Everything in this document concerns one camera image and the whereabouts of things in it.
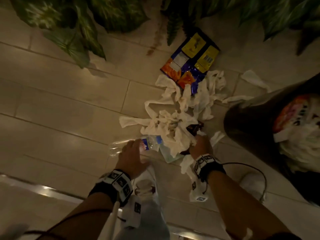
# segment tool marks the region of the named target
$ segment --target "light-colored pants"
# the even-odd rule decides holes
[[[170,240],[161,207],[153,200],[141,204],[141,222],[135,229],[121,229],[115,240]]]

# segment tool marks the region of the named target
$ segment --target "wristband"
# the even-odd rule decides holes
[[[102,175],[89,196],[98,192],[108,195],[113,204],[117,201],[119,194],[120,207],[125,206],[133,192],[129,175],[119,169]]]
[[[207,181],[207,177],[211,171],[220,171],[226,174],[220,161],[210,154],[204,154],[196,159],[194,171],[202,182]]]

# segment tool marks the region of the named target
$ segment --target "white shoe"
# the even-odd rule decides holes
[[[139,177],[133,180],[133,193],[141,201],[153,200],[159,205],[156,175],[150,165]]]
[[[265,201],[266,195],[263,195],[265,179],[261,173],[247,173],[240,180],[239,185],[261,203]]]

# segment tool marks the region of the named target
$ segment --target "hand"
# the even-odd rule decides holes
[[[142,174],[150,165],[149,161],[140,161],[140,147],[141,139],[129,141],[119,154],[119,160],[115,166],[116,169],[121,169],[123,172],[129,174],[131,180]]]
[[[190,146],[189,152],[194,160],[204,154],[212,154],[213,150],[210,141],[207,136],[195,136],[197,144],[195,146]]]

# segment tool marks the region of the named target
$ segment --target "trash can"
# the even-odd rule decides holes
[[[298,95],[310,93],[320,95],[320,73],[307,81],[235,104],[225,115],[224,129],[233,141],[285,176],[308,202],[320,206],[320,173],[292,172],[286,156],[279,153],[272,131],[282,109]]]

